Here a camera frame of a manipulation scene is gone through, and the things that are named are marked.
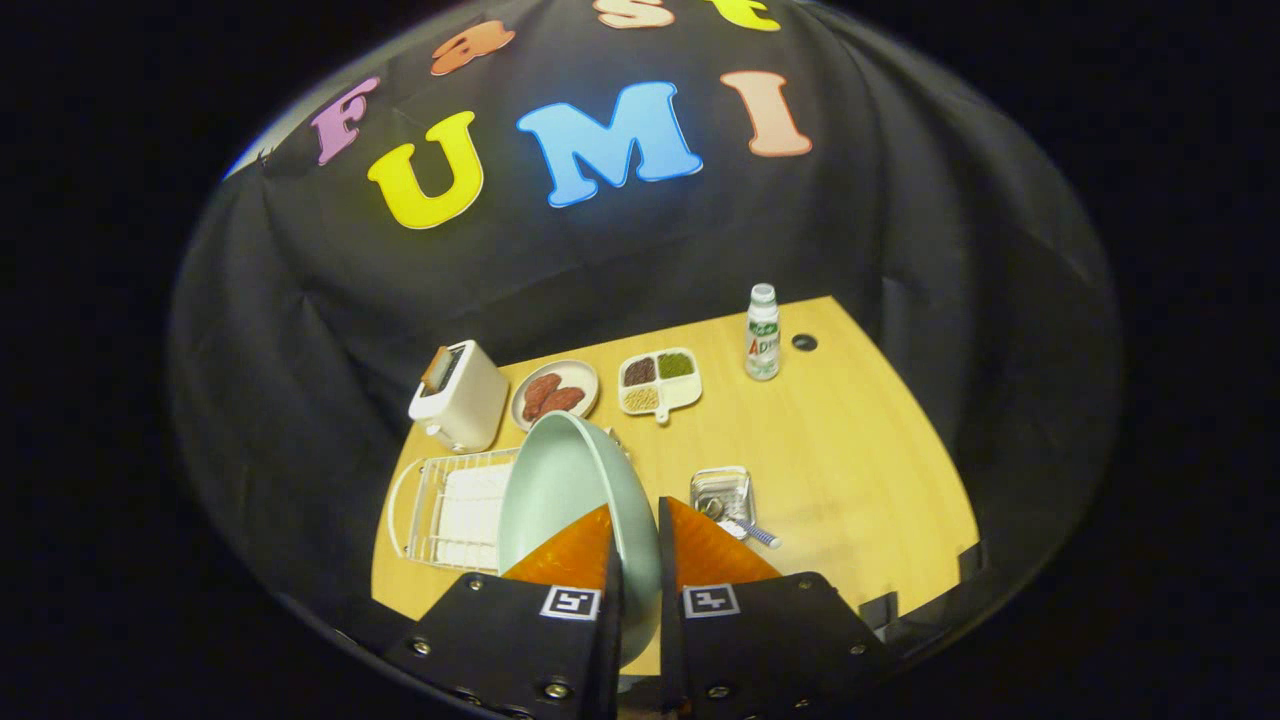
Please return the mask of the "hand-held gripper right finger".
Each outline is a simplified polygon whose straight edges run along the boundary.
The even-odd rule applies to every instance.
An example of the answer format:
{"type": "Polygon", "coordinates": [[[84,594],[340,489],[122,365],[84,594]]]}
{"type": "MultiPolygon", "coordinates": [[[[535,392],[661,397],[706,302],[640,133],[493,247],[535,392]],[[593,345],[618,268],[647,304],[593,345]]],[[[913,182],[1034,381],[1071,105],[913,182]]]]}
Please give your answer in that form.
{"type": "Polygon", "coordinates": [[[660,705],[678,719],[850,719],[855,697],[895,659],[819,573],[754,582],[687,582],[705,551],[658,503],[660,705]]]}

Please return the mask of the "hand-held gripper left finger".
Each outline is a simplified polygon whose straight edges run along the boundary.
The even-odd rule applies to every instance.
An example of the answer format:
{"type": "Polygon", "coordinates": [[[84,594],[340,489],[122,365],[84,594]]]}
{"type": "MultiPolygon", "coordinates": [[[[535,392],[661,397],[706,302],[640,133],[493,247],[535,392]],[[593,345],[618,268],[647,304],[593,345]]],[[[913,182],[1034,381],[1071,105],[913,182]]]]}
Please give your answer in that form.
{"type": "Polygon", "coordinates": [[[625,580],[602,503],[504,575],[462,575],[387,647],[394,669],[507,719],[614,719],[625,580]]]}

